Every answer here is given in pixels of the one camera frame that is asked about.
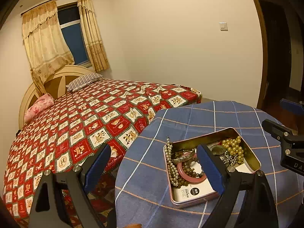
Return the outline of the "pink bangle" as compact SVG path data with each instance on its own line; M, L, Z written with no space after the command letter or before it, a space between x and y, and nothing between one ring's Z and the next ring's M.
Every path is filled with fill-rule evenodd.
M198 158L195 154L194 157L186 162L178 163L177 170L181 178L191 184L199 184L207 179L207 176L202 168L201 172L196 172L195 166L198 166Z

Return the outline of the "silver bangle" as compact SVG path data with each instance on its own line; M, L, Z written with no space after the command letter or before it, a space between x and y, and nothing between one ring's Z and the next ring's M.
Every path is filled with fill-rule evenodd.
M194 157L194 155L195 155L195 151L192 151L192 152L183 154L179 158L171 159L171 161L172 161L173 164L178 164L178 163L186 162L186 161L192 159Z

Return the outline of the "printed paper leaflet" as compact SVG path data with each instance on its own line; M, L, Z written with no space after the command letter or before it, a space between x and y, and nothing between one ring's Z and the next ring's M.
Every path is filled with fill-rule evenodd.
M249 167L244 157L244 150L240 148L239 139L226 139L208 145L208 148L214 156L220 158L227 167L233 167L239 172L253 173L254 170ZM189 202L215 193L209 181L206 179L199 184L191 184L185 181L178 173L177 164L173 164L171 159L179 158L185 153L195 151L196 148L176 151L172 157L166 158L168 166L169 181L172 186L173 200L177 203ZM196 172L200 173L201 165L195 166Z

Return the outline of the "pink metal tin box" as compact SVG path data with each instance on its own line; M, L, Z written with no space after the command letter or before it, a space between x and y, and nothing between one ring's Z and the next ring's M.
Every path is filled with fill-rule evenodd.
M226 128L163 146L169 198L176 208L214 199L225 190L228 169L253 174L257 156L234 128Z

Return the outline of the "red patterned bedspread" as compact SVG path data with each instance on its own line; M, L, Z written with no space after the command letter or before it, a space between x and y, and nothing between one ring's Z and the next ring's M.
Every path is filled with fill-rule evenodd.
M134 140L162 109L199 104L200 91L177 84L103 79L57 98L12 142L4 175L6 208L28 227L42 174L71 170L106 143L111 157L88 197L101 222L114 207L114 181Z

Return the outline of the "blue plaid tablecloth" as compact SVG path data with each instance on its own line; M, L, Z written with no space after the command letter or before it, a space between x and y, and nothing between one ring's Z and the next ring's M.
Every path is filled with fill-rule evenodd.
M233 101L160 110L115 182L118 227L303 227L303 138Z

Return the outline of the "pink floral pillow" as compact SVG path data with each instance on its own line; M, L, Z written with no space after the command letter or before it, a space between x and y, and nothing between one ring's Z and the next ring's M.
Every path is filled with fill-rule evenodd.
M24 115L24 123L28 124L35 119L41 112L53 106L54 98L49 93L39 97L35 103L26 111Z

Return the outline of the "checked grey pillow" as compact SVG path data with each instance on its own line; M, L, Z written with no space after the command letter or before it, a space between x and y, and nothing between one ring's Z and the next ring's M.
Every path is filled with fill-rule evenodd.
M103 76L101 74L98 73L85 74L71 81L68 85L66 85L66 88L68 92L70 91L75 92L91 83L100 80L103 80Z

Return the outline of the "cream wooden headboard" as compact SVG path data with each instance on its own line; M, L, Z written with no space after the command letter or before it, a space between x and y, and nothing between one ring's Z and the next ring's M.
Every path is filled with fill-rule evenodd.
M53 98L57 99L67 92L66 85L79 76L90 74L93 71L89 68L78 65L65 65L58 70L54 75L50 76L44 84L45 89ZM24 122L24 115L26 111L34 104L39 98L36 87L32 83L22 99L19 110L19 129L22 129Z

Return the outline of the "right beige curtain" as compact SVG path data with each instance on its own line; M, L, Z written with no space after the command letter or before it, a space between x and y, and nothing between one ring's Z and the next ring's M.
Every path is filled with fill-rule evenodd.
M95 70L100 72L109 68L109 62L99 31L92 0L78 0L77 7L80 14L85 49Z

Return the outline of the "beige curtain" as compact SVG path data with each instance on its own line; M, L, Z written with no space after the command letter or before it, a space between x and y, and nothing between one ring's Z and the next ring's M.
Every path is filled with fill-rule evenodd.
M77 7L80 14L85 49L95 70L100 72L109 68L109 62L99 31L92 0L78 0Z
M33 83L39 96L44 84L74 57L63 37L55 1L44 3L22 15L22 37Z

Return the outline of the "left beige curtain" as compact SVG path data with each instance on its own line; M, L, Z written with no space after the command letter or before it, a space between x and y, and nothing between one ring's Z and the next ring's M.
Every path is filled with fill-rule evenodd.
M39 96L44 84L74 57L63 37L55 1L44 3L22 15L22 37L33 83Z

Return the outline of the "dark window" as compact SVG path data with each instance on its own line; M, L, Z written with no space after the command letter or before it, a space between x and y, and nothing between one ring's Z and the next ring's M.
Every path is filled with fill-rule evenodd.
M58 19L65 42L74 57L75 65L91 67L92 64L82 35L77 3L60 6L58 8Z

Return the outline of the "white wall switch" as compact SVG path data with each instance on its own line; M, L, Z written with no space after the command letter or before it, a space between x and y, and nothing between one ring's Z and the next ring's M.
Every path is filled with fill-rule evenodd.
M226 22L219 22L220 31L228 31L228 25Z

